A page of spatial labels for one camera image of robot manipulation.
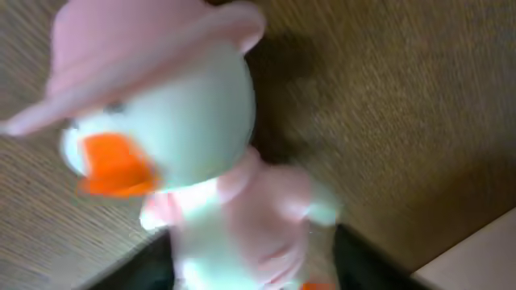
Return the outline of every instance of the pink coat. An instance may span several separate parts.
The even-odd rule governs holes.
[[[304,171],[267,165],[252,147],[232,170],[216,179],[224,231],[256,284],[279,288],[303,264],[311,187]],[[155,194],[146,201],[144,214],[173,226],[176,271],[181,276],[188,259],[185,236],[195,233],[189,233],[177,194]]]

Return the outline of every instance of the toy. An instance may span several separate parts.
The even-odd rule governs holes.
[[[56,16],[45,99],[2,131],[70,118],[61,151],[81,187],[146,196],[142,226],[171,228],[188,288],[298,289],[309,282],[299,275],[306,223],[334,224],[339,203],[248,146],[255,102],[243,54],[264,26],[247,2],[72,0]]]

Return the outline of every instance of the hat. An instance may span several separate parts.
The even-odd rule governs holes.
[[[202,0],[70,0],[52,31],[52,71],[43,101],[0,126],[26,135],[110,101],[110,93],[216,39],[244,54],[264,34],[250,2],[211,6]]]

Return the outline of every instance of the brown wood grain surface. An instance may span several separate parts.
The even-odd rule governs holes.
[[[41,97],[63,2],[1,2],[0,119]],[[359,232],[416,269],[516,206],[514,0],[255,2],[255,144],[333,185]],[[2,290],[70,289],[146,238],[139,201],[76,193],[58,140],[0,139]]]

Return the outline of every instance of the white belly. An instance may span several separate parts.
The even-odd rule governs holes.
[[[184,224],[178,231],[177,256],[182,261],[185,285],[192,290],[255,290],[231,236],[223,225],[216,194],[216,180],[177,192]]]

